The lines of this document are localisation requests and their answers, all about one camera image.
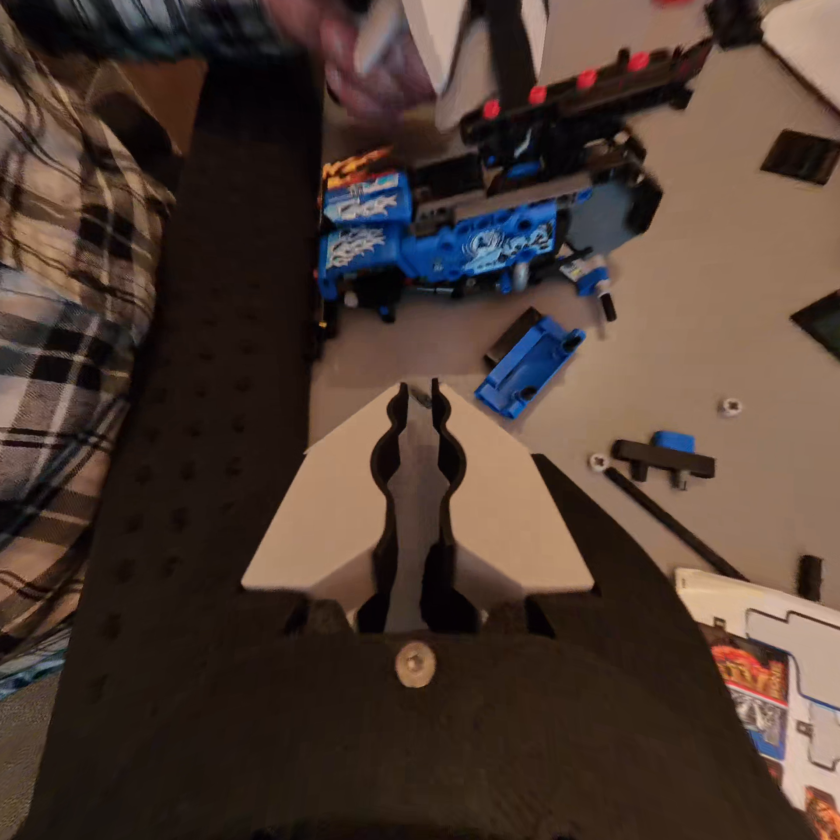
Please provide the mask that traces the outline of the black flat tile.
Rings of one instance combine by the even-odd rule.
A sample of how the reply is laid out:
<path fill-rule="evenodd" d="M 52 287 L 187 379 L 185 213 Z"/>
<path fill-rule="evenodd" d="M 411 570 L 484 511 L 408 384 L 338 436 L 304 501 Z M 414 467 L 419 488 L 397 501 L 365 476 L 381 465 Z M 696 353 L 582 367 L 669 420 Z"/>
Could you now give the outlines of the black flat tile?
<path fill-rule="evenodd" d="M 839 361 L 839 290 L 793 313 L 790 320 Z"/>

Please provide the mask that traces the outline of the person's left hand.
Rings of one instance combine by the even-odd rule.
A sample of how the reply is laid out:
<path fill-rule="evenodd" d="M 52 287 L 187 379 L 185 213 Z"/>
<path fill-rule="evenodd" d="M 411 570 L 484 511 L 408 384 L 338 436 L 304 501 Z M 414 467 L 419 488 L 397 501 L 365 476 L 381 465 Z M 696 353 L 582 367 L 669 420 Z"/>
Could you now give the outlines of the person's left hand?
<path fill-rule="evenodd" d="M 350 116 L 390 122 L 436 99 L 409 33 L 402 33 L 380 62 L 361 75 L 354 68 L 359 28 L 345 2 L 262 1 L 260 5 L 280 36 L 322 60 L 325 81 Z"/>

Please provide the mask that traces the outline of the black studded plate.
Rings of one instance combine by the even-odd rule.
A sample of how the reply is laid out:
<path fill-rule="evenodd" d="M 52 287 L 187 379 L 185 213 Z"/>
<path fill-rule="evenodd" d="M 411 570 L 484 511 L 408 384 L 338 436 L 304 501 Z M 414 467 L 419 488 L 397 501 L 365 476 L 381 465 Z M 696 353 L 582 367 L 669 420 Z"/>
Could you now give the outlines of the black studded plate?
<path fill-rule="evenodd" d="M 825 186 L 838 161 L 838 140 L 785 129 L 771 145 L 760 170 L 806 184 Z"/>

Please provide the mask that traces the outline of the toy truck model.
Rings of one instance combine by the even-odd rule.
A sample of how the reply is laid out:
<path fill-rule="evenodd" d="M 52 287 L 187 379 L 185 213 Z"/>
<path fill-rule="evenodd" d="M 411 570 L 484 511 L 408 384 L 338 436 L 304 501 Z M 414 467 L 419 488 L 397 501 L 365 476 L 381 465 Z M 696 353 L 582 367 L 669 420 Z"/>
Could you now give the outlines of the toy truck model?
<path fill-rule="evenodd" d="M 409 165 L 391 147 L 325 164 L 313 275 L 313 353 L 339 326 L 340 309 L 366 308 L 393 323 L 406 289 L 460 299 L 472 290 L 520 292 L 567 258 L 572 213 L 597 186 L 626 188 L 623 220 L 646 233 L 663 190 L 627 120 L 687 108 L 690 83 L 715 41 L 631 53 L 550 85 L 509 86 L 459 122 L 467 153 Z"/>

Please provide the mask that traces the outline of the black beam with blue connector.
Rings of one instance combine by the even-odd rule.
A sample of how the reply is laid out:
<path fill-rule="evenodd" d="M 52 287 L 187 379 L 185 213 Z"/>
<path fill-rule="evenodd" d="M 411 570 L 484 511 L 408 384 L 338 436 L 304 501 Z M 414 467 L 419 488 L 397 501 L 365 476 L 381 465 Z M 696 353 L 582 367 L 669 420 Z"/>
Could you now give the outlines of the black beam with blue connector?
<path fill-rule="evenodd" d="M 617 439 L 611 456 L 628 465 L 629 475 L 636 483 L 644 483 L 651 469 L 668 473 L 670 485 L 687 490 L 690 477 L 710 480 L 717 474 L 714 458 L 697 452 L 695 436 L 658 430 L 646 443 Z"/>

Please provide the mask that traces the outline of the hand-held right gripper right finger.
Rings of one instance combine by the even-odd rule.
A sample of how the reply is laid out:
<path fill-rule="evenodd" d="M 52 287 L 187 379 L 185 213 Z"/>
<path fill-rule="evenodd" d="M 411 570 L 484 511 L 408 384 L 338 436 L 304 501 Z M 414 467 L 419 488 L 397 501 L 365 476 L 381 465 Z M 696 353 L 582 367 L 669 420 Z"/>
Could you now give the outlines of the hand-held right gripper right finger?
<path fill-rule="evenodd" d="M 430 618 L 591 592 L 595 579 L 526 446 L 439 379 L 430 394 L 447 483 L 429 552 Z"/>

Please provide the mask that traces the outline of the black studded brick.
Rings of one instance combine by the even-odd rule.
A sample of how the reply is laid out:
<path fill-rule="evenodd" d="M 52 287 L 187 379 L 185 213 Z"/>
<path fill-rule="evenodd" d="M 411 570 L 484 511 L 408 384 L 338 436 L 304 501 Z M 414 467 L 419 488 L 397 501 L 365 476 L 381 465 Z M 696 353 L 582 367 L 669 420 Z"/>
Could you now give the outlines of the black studded brick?
<path fill-rule="evenodd" d="M 755 46 L 763 42 L 763 16 L 758 1 L 709 1 L 705 16 L 721 49 Z"/>

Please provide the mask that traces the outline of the black axle rod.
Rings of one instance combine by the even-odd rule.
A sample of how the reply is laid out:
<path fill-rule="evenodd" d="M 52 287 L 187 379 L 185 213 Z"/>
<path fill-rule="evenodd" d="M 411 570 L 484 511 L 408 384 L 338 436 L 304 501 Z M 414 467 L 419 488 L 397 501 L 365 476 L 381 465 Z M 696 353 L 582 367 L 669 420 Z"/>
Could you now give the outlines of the black axle rod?
<path fill-rule="evenodd" d="M 611 466 L 607 467 L 603 475 L 621 492 L 631 498 L 640 508 L 645 510 L 649 516 L 677 537 L 678 541 L 681 541 L 687 546 L 687 548 L 701 558 L 715 572 L 735 581 L 743 583 L 751 582 L 747 576 L 723 559 L 716 551 L 699 539 L 695 533 L 688 530 L 686 526 L 660 507 L 657 502 L 640 490 L 629 478 L 618 471 L 618 469 Z"/>

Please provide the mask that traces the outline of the blue panel piece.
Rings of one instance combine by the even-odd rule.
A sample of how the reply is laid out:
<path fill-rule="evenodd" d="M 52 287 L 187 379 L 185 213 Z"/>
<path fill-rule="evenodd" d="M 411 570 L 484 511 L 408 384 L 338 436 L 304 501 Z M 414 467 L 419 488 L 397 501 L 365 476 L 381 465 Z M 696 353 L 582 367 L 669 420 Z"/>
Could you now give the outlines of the blue panel piece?
<path fill-rule="evenodd" d="M 567 330 L 536 308 L 528 308 L 486 352 L 489 372 L 475 398 L 501 417 L 518 418 L 585 339 L 583 330 Z"/>

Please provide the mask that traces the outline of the person's left forearm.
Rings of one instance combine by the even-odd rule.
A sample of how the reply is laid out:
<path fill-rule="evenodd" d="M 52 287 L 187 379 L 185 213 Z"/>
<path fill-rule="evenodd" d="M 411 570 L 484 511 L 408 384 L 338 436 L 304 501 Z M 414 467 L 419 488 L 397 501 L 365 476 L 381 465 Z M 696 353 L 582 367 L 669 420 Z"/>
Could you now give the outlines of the person's left forearm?
<path fill-rule="evenodd" d="M 293 49 L 252 1 L 9 1 L 2 11 L 51 56 L 252 60 Z"/>

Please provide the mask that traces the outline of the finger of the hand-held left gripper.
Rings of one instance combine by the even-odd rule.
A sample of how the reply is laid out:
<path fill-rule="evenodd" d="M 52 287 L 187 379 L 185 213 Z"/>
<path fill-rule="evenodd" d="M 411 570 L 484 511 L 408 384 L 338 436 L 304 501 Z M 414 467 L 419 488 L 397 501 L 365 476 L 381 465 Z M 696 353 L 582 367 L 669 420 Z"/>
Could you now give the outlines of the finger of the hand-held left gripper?
<path fill-rule="evenodd" d="M 470 1 L 403 1 L 411 37 L 435 95 L 468 59 L 487 52 L 487 22 Z"/>
<path fill-rule="evenodd" d="M 538 80 L 550 17 L 549 1 L 521 1 L 521 21 L 528 41 L 531 68 Z"/>

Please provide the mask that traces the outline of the sticker sheet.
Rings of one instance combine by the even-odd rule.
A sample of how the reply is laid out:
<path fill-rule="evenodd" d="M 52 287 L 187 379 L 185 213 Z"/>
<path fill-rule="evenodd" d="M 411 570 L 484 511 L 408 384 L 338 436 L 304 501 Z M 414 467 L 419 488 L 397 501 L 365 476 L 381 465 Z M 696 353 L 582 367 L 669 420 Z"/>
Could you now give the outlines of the sticker sheet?
<path fill-rule="evenodd" d="M 675 572 L 738 719 L 816 838 L 839 838 L 839 612 L 755 583 Z"/>

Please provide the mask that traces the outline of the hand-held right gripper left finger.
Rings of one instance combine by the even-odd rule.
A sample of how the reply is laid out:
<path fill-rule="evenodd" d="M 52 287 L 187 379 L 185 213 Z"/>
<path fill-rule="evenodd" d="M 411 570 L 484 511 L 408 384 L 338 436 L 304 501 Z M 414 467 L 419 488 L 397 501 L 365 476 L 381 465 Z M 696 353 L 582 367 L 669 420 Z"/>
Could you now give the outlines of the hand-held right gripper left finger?
<path fill-rule="evenodd" d="M 382 631 L 399 553 L 390 481 L 401 466 L 408 385 L 394 384 L 311 446 L 241 585 L 338 603 Z"/>

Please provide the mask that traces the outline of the black perforated panel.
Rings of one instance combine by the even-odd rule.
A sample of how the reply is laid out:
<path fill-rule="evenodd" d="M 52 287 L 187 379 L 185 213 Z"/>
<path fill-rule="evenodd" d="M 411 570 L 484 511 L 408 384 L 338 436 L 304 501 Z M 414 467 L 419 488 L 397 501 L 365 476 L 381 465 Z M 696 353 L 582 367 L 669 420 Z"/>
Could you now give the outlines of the black perforated panel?
<path fill-rule="evenodd" d="M 209 68 L 55 718 L 203 664 L 301 462 L 321 120 L 308 59 Z"/>

